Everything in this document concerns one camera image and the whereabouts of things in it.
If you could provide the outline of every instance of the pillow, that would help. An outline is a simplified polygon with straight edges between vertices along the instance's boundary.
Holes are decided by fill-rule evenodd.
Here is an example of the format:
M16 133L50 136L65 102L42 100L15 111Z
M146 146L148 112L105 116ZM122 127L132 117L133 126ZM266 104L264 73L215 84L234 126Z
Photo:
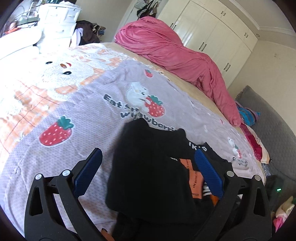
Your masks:
M252 126L257 122L260 112L253 111L249 108L244 108L239 102L235 101L239 114L247 126Z
M22 28L0 38L0 59L39 41L42 30L39 26Z

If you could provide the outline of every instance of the drawer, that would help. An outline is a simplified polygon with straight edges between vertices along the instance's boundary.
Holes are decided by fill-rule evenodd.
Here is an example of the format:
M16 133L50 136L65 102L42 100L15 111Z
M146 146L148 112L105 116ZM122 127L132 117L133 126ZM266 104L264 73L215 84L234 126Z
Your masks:
M44 29L42 32L42 37L50 39L66 38L72 37L75 30L75 23L65 23L65 24L44 24Z
M80 9L68 8L66 17L62 20L64 23L76 23Z
M67 8L65 7L48 7L47 9L44 23L59 23L67 14Z
M48 53L57 50L66 49L70 46L71 38L48 39L41 38L36 44L40 53Z

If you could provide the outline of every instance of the pink comforter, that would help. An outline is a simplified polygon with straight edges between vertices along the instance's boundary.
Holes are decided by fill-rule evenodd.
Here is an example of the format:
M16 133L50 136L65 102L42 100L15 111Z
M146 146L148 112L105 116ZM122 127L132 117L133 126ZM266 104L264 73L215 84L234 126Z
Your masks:
M238 109L217 65L208 55L184 47L163 21L144 17L129 23L116 34L115 42L198 87L233 126L240 126Z

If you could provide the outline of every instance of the wall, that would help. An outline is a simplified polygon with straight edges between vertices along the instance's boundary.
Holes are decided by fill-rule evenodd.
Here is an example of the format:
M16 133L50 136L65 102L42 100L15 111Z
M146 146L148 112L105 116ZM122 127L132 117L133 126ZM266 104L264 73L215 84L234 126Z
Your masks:
M246 85L264 98L296 134L296 50L258 41L228 91L235 98Z
M106 27L103 42L112 42L117 27L132 0L77 0L82 8L78 20Z

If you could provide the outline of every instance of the orange tag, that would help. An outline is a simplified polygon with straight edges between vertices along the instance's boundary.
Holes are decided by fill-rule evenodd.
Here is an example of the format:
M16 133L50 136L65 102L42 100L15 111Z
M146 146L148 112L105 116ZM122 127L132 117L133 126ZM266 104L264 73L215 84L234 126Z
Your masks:
M202 185L203 176L200 172L194 171L191 160L180 159L180 162L189 169L189 186L191 189L192 197L202 199Z
M180 162L189 170L193 170L191 160L189 159L180 159Z
M202 199L203 176L200 172L189 170L189 186L192 197Z

